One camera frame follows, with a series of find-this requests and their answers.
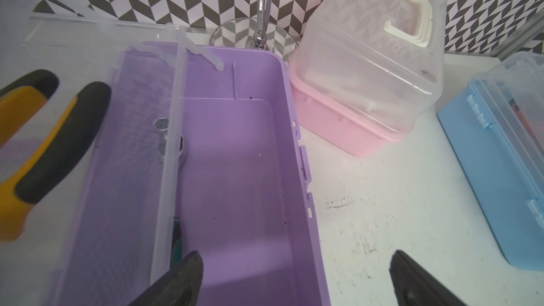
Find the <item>chrome faucet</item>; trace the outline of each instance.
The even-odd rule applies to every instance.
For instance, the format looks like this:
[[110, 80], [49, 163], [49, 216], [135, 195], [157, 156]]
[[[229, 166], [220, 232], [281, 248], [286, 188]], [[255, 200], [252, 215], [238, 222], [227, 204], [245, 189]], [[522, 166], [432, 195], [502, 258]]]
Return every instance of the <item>chrome faucet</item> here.
[[272, 0], [257, 1], [257, 30], [253, 34], [253, 39], [249, 39], [248, 48], [257, 50], [268, 50], [267, 47], [267, 27], [270, 19], [270, 5]]

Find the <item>purple toolbox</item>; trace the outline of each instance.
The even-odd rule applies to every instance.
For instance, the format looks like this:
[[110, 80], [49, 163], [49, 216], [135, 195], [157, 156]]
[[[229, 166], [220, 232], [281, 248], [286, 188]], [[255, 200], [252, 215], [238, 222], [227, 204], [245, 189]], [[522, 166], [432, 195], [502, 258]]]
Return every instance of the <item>purple toolbox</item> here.
[[[198, 305], [330, 305], [286, 66], [269, 52], [205, 49], [224, 70], [182, 55], [177, 113], [188, 157], [175, 216], [183, 255], [204, 262]], [[125, 306], [149, 286], [163, 178], [153, 121], [172, 116], [175, 71], [152, 53], [121, 57], [53, 305]]]

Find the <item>blue box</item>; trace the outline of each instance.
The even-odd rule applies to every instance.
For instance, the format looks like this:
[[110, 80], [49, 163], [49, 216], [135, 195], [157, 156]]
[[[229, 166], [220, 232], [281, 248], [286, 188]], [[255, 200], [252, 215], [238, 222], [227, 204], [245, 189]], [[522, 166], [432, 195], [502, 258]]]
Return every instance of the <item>blue box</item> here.
[[514, 54], [438, 115], [505, 258], [544, 271], [544, 57]]

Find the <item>white countertop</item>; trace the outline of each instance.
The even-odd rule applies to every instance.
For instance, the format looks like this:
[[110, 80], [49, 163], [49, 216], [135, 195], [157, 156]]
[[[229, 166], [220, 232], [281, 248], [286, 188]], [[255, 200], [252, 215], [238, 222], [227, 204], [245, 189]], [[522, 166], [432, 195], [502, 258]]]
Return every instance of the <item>white countertop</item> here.
[[[498, 63], [446, 55], [437, 106]], [[544, 304], [544, 272], [506, 261], [435, 109], [404, 140], [366, 159], [301, 129], [332, 305], [398, 305], [389, 274], [397, 249], [467, 305]]]

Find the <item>yellow pliers handle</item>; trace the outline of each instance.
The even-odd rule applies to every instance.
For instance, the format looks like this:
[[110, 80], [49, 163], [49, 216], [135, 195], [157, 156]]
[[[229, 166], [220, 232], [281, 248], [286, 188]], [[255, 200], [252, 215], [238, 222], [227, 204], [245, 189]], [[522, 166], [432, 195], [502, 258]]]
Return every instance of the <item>yellow pliers handle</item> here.
[[[50, 71], [37, 70], [0, 90], [0, 147], [47, 103], [58, 83]], [[24, 165], [0, 183], [0, 241], [19, 237], [31, 209], [83, 157], [99, 131], [110, 97], [105, 83], [85, 86]]]

